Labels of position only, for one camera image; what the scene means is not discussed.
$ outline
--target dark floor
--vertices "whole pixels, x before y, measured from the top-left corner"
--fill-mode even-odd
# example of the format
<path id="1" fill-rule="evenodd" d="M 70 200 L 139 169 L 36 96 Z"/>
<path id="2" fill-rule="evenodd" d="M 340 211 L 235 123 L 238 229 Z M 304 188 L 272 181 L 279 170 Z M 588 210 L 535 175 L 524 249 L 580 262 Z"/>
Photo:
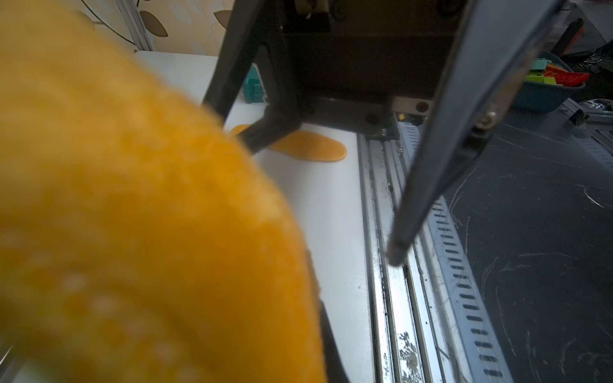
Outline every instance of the dark floor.
<path id="1" fill-rule="evenodd" d="M 515 382 L 613 382 L 613 173 L 564 120 L 512 111 L 445 194 Z"/>

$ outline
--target teal plastic bin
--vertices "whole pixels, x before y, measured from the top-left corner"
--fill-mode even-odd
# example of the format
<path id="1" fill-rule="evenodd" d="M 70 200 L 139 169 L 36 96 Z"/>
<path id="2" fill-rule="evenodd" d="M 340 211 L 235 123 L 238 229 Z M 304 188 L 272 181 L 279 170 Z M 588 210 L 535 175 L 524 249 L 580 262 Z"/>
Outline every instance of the teal plastic bin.
<path id="1" fill-rule="evenodd" d="M 546 58 L 559 67 L 571 72 L 573 71 L 564 61 L 551 53 L 542 52 L 539 58 Z M 562 102 L 584 87 L 585 83 L 581 83 L 579 86 L 559 86 L 524 81 L 524 85 L 519 93 L 517 93 L 513 107 L 533 112 L 549 113 L 558 109 Z"/>

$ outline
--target white table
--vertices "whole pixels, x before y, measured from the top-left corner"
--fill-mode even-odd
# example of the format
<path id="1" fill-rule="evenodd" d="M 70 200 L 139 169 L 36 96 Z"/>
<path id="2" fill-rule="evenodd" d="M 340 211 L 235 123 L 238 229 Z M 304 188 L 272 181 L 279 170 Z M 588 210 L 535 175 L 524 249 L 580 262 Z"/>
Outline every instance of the white table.
<path id="1" fill-rule="evenodd" d="M 168 84 L 200 104 L 217 57 L 139 51 L 135 57 Z M 224 130 L 250 124 L 264 114 L 263 104 L 239 96 Z M 343 143 L 347 158 L 323 163 L 296 160 L 263 150 L 255 160 L 284 192 L 306 236 L 332 331 L 352 383 L 374 379 L 370 307 L 366 280 L 364 223 L 360 196 L 357 138 L 354 133 L 304 124 Z"/>

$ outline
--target orange fabric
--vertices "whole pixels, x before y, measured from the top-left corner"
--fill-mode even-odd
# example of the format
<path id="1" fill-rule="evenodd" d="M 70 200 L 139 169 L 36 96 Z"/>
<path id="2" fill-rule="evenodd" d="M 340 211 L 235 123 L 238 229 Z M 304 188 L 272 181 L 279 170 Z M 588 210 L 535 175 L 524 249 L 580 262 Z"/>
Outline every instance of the orange fabric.
<path id="1" fill-rule="evenodd" d="M 247 129 L 249 124 L 235 126 L 232 134 L 237 135 Z M 314 132 L 296 131 L 269 146 L 288 156 L 308 161 L 333 162 L 347 156 L 347 148 L 330 137 Z"/>
<path id="2" fill-rule="evenodd" d="M 305 240 L 211 111 L 0 6 L 0 332 L 66 382 L 325 381 Z"/>

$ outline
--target leaf pattern wallpaper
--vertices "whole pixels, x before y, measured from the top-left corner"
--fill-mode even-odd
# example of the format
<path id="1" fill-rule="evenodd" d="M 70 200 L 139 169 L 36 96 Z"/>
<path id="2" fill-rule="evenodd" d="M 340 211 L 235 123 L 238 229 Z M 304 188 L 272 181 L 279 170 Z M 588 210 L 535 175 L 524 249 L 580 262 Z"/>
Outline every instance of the leaf pattern wallpaper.
<path id="1" fill-rule="evenodd" d="M 115 0 L 62 0 L 96 32 L 114 41 L 128 53 L 136 47 Z"/>
<path id="2" fill-rule="evenodd" d="M 133 52 L 115 0 L 63 0 L 96 31 Z M 234 0 L 134 0 L 156 51 L 217 56 Z"/>
<path id="3" fill-rule="evenodd" d="M 156 51 L 217 56 L 234 0 L 137 0 Z"/>

